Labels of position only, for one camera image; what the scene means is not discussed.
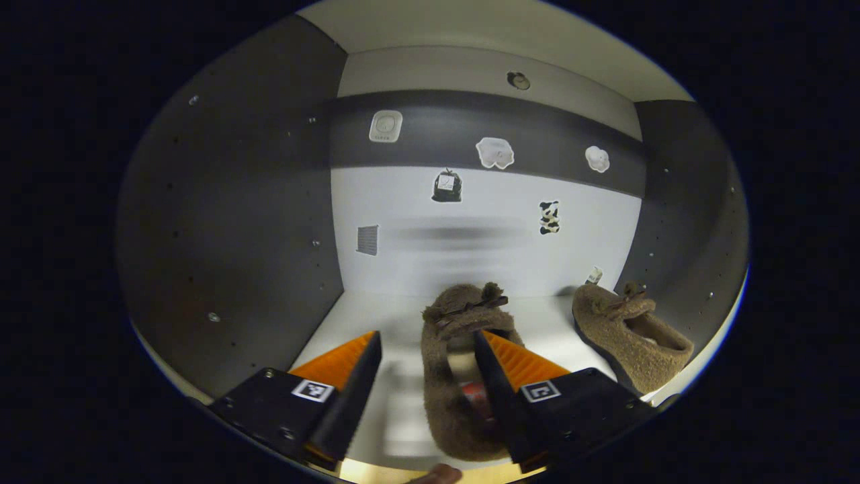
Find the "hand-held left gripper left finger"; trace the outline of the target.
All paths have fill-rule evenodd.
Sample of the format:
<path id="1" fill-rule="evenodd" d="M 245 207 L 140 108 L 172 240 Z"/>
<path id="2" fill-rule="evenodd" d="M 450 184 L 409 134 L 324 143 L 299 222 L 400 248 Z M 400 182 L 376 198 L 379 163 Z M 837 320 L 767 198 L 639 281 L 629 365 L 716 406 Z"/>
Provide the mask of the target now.
<path id="1" fill-rule="evenodd" d="M 345 459 L 383 355 L 369 331 L 289 371 L 262 368 L 207 410 L 273 452 L 335 471 Z"/>

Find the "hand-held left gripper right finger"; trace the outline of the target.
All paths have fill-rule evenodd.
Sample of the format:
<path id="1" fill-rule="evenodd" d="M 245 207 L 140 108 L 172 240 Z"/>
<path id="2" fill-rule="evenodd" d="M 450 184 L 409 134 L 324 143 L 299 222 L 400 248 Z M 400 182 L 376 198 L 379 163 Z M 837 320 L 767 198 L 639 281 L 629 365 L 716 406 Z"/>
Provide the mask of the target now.
<path id="1" fill-rule="evenodd" d="M 571 467 L 657 416 L 598 368 L 571 372 L 486 330 L 473 341 L 492 414 L 525 473 Z"/>

